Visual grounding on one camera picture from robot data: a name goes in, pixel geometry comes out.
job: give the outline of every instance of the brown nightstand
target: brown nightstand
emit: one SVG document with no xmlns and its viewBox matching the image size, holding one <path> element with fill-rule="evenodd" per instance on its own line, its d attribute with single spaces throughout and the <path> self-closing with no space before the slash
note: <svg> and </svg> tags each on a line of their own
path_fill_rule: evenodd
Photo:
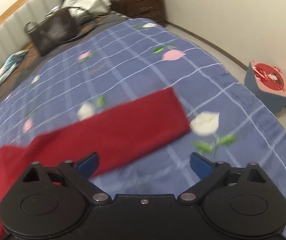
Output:
<svg viewBox="0 0 286 240">
<path fill-rule="evenodd" d="M 131 18 L 148 18 L 160 25 L 165 24 L 163 0 L 120 0 L 112 2 L 111 9 Z"/>
</svg>

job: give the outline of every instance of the floor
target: floor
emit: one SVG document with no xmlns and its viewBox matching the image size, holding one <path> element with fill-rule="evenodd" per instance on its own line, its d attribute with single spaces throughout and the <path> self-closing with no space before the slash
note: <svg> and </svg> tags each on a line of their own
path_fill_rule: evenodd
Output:
<svg viewBox="0 0 286 240">
<path fill-rule="evenodd" d="M 197 38 L 190 36 L 189 34 L 171 26 L 168 25 L 166 27 L 169 31 L 176 34 L 177 36 L 180 36 L 181 38 L 187 39 L 189 41 L 192 41 L 193 43 L 196 43 L 199 45 L 202 49 L 209 52 L 212 56 L 214 56 L 219 62 L 221 62 L 225 68 L 236 78 L 239 80 L 239 82 L 244 83 L 245 78 L 245 70 L 243 70 L 241 67 L 239 67 L 237 64 L 235 64 L 233 61 L 225 57 L 223 54 L 218 52 L 217 50 L 213 49 L 209 45 L 205 44 L 204 42 L 198 40 Z M 286 129 L 286 110 L 283 109 L 280 113 L 276 115 L 279 122 L 284 126 Z"/>
</svg>

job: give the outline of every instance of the red fabric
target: red fabric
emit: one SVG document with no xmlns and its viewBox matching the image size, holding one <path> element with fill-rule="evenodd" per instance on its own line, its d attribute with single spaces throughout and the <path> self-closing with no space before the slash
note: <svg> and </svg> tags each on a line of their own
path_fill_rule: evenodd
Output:
<svg viewBox="0 0 286 240">
<path fill-rule="evenodd" d="M 57 166 L 96 151 L 100 156 L 98 175 L 126 165 L 189 130 L 185 113 L 168 88 L 39 135 L 27 148 L 4 146 L 0 149 L 0 201 L 32 161 Z M 4 236 L 1 223 L 0 236 Z"/>
</svg>

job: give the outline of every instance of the headboard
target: headboard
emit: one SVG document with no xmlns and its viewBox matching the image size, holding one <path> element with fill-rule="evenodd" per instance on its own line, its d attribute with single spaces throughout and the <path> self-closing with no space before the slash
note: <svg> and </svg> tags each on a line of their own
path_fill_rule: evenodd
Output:
<svg viewBox="0 0 286 240">
<path fill-rule="evenodd" d="M 6 59 L 30 43 L 24 33 L 28 22 L 41 22 L 62 0 L 18 0 L 0 16 L 0 68 Z"/>
</svg>

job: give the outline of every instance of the blue bedsheet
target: blue bedsheet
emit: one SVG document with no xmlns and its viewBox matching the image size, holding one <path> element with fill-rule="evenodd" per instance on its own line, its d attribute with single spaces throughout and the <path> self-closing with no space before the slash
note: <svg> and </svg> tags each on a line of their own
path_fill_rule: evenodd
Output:
<svg viewBox="0 0 286 240">
<path fill-rule="evenodd" d="M 211 55 L 160 26 L 144 28 L 146 23 L 152 21 L 134 19 L 105 30 L 25 80 L 0 103 L 0 147 L 27 145 L 40 133 L 77 122 L 81 105 L 96 105 L 100 95 L 106 104 L 96 112 L 173 86 L 190 120 L 202 111 L 220 113 L 216 134 L 190 132 L 127 167 L 94 178 L 96 185 L 112 196 L 177 196 L 199 181 L 189 167 L 195 141 L 212 143 L 213 136 L 234 134 L 237 141 L 219 147 L 216 160 L 236 167 L 258 162 L 286 197 L 286 131 L 275 116 Z M 78 57 L 87 51 L 91 56 L 81 63 Z"/>
</svg>

